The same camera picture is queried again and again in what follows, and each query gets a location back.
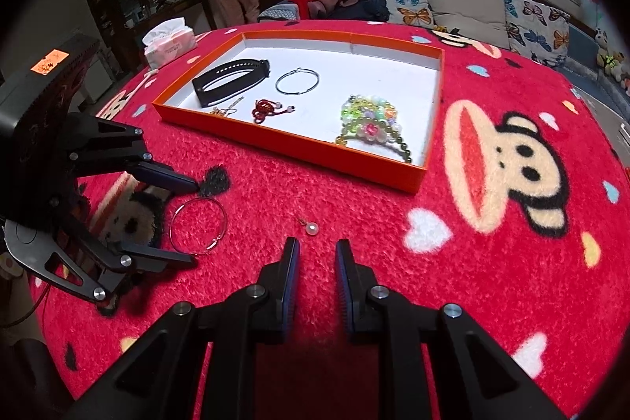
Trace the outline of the orange tray white interior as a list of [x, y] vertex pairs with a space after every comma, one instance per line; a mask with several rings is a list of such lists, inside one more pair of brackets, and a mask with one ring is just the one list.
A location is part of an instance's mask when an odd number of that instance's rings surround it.
[[[286, 155], [306, 163], [414, 193], [426, 173], [439, 110], [445, 54], [442, 50], [393, 37], [296, 28], [228, 30], [210, 34], [198, 60], [156, 98], [164, 122]], [[201, 107], [192, 80], [237, 59], [267, 60], [270, 74], [258, 86], [224, 100], [236, 112], [221, 117]], [[297, 67], [318, 72], [311, 93], [281, 95], [276, 79]], [[336, 145], [342, 107], [352, 96], [387, 101], [396, 112], [405, 149], [351, 139]], [[295, 111], [253, 122], [255, 102], [268, 99]]]

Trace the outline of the blue sofa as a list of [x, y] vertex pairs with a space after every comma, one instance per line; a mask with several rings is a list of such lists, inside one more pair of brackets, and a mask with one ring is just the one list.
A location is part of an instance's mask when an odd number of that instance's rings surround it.
[[[297, 5], [284, 0], [269, 9], [266, 9], [258, 17], [260, 20], [299, 20], [301, 19], [298, 14]], [[441, 28], [434, 25], [432, 28], [424, 28], [427, 30], [435, 30], [440, 33], [450, 35], [448, 41], [452, 46], [462, 47], [469, 44], [483, 44], [486, 47], [495, 47], [491, 44], [485, 44], [474, 39], [459, 35], [456, 31], [452, 33], [447, 32], [446, 28]], [[564, 65], [555, 67], [559, 71], [571, 70], [575, 74], [580, 74], [584, 79], [595, 80], [598, 74], [604, 74], [603, 70], [596, 64], [596, 55], [598, 51], [597, 43], [595, 42], [595, 36], [590, 37], [587, 34], [576, 30], [571, 23], [571, 17], [569, 21], [569, 49]]]

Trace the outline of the beige cushion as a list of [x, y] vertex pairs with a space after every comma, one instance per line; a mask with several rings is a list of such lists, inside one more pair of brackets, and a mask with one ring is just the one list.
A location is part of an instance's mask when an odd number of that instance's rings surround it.
[[459, 35], [510, 48], [503, 0], [428, 0], [436, 26]]

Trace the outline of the silver hoop earring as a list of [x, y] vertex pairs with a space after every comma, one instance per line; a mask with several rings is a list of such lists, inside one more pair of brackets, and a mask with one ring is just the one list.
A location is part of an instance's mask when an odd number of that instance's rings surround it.
[[317, 71], [309, 68], [297, 67], [284, 72], [276, 79], [274, 87], [281, 95], [301, 96], [311, 93], [319, 86], [321, 77]]
[[177, 253], [200, 259], [215, 250], [228, 232], [228, 213], [218, 199], [195, 196], [174, 208], [168, 241]]

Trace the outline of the butterfly pillow right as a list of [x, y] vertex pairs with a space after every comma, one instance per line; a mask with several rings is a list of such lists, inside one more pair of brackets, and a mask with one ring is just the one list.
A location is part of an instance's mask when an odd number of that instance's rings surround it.
[[503, 0], [510, 50], [555, 68], [565, 64], [570, 16], [533, 0]]

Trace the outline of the plush toys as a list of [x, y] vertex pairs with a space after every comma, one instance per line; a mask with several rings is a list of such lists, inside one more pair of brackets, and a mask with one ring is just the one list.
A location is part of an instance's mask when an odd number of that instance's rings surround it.
[[595, 42], [598, 46], [596, 64], [606, 76], [613, 79], [629, 95], [629, 65], [624, 53], [609, 49], [608, 33], [601, 28], [596, 29]]

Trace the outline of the pink tissue pack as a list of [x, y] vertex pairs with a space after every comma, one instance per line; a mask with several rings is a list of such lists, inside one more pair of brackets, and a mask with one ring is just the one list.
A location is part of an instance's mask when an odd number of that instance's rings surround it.
[[144, 56], [150, 69], [158, 69], [196, 47], [195, 32], [185, 18], [165, 20], [142, 37]]

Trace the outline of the black fitness band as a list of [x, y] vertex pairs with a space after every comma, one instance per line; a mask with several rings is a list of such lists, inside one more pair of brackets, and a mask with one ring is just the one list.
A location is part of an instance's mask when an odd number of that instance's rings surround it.
[[244, 93], [269, 77], [267, 60], [242, 59], [226, 62], [192, 80], [201, 107], [214, 107]]

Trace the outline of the pearl ring earring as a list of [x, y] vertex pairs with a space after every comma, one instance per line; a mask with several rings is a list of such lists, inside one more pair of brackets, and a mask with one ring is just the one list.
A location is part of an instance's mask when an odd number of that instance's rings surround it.
[[297, 221], [309, 237], [315, 237], [315, 235], [317, 235], [317, 233], [319, 232], [319, 227], [317, 223], [306, 221], [306, 219], [302, 217], [298, 217]]

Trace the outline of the red knot charm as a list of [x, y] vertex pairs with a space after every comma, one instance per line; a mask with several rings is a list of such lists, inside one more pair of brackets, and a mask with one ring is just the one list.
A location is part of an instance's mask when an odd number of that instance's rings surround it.
[[269, 117], [291, 114], [294, 111], [295, 107], [293, 105], [284, 107], [280, 102], [260, 99], [255, 102], [254, 109], [252, 110], [253, 122], [256, 125], [261, 125]]

